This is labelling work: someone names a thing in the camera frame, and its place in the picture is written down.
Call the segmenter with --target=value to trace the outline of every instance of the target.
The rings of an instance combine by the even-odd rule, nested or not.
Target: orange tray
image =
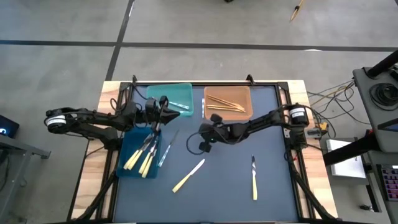
[[[231,103],[241,105],[246,112],[208,109],[207,105],[226,106],[208,98],[208,95],[221,98]],[[253,116],[250,88],[248,86],[208,86],[205,87],[205,118],[210,119],[212,114],[220,115],[226,121],[244,121]]]

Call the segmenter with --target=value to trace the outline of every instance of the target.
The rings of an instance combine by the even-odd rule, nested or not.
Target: desk
[[[206,82],[220,83],[221,81],[206,81]],[[242,83],[242,81],[223,81],[223,82]],[[277,81],[258,81],[258,83],[262,82],[276,83]],[[284,97],[282,97],[283,98],[282,102],[286,99],[286,97],[288,97],[291,99],[293,103],[297,102],[303,105],[309,105],[307,93],[305,90],[305,85],[302,80],[283,81],[283,82],[287,82],[289,84],[289,95],[288,96],[284,95]],[[159,83],[159,82],[138,82],[138,83],[146,83],[150,85],[150,83]],[[104,113],[114,112],[109,105],[109,101],[111,98],[117,99],[120,84],[121,82],[104,82],[103,89],[101,92],[101,97],[99,100],[98,111]],[[313,128],[314,123],[312,115],[309,114],[308,116],[310,117],[309,128]],[[314,139],[308,140],[308,143],[319,146],[319,142]],[[88,145],[87,153],[101,146],[102,145],[99,141],[92,141]],[[76,218],[79,215],[81,215],[86,209],[86,207],[94,199],[95,195],[98,193],[101,187],[101,181],[103,178],[104,165],[106,162],[107,154],[108,152],[106,152],[105,150],[98,151],[85,160],[81,176],[78,181],[78,186],[76,188],[75,198],[73,199],[71,205],[69,218],[71,217]],[[328,176],[322,159],[322,153],[317,149],[307,148],[303,150],[303,159],[305,162],[305,170],[307,173],[310,189],[315,194],[320,203],[326,208],[326,210],[333,216],[337,217],[333,195],[331,193]],[[106,214],[108,214],[111,192],[112,190],[110,189],[104,200],[102,217],[106,217]],[[303,216],[309,217],[309,211],[308,209],[306,209],[307,201],[301,190],[299,190],[299,195],[300,195],[300,204],[302,207]]]

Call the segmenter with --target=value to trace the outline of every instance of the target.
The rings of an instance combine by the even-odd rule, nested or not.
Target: black clamp
[[[250,81],[251,86],[256,85],[256,82],[254,81],[253,76],[251,76],[250,74],[246,77],[246,81]]]

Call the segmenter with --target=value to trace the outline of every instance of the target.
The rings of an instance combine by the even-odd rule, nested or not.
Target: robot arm
[[[289,111],[290,122],[285,121],[285,117],[287,117],[284,115],[285,110]],[[293,149],[301,150],[307,145],[304,128],[308,126],[309,121],[303,105],[283,105],[247,123],[224,124],[222,118],[217,114],[213,114],[211,120],[213,124],[203,123],[199,128],[199,133],[205,140],[199,145],[199,149],[205,152],[210,152],[210,143],[236,144],[248,138],[250,134],[271,126],[290,129],[290,145]]]
[[[136,104],[128,101],[123,105],[123,111],[117,115],[100,113],[95,110],[90,111],[86,108],[59,108],[48,110],[44,124],[49,132],[54,134],[76,133],[86,138],[99,139],[104,148],[108,150],[118,150],[121,147],[121,139],[118,138],[118,131],[128,131],[136,124],[152,124],[155,133],[160,131],[160,124],[167,124],[180,113],[169,109],[169,101],[163,96],[158,107],[155,99],[148,99],[145,110],[139,110]],[[109,126],[100,128],[94,124]]]

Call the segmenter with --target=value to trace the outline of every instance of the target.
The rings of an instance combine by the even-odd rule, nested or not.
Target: white label
[[[289,114],[294,114],[297,112],[304,112],[304,108],[296,108],[289,111]]]
[[[53,118],[50,118],[49,120],[47,120],[47,126],[53,123],[63,123],[66,124],[67,121],[65,120],[65,116],[64,115],[59,115],[59,116],[55,116]]]
[[[304,116],[304,112],[297,112],[297,113],[292,114],[292,118],[295,118],[297,116]]]

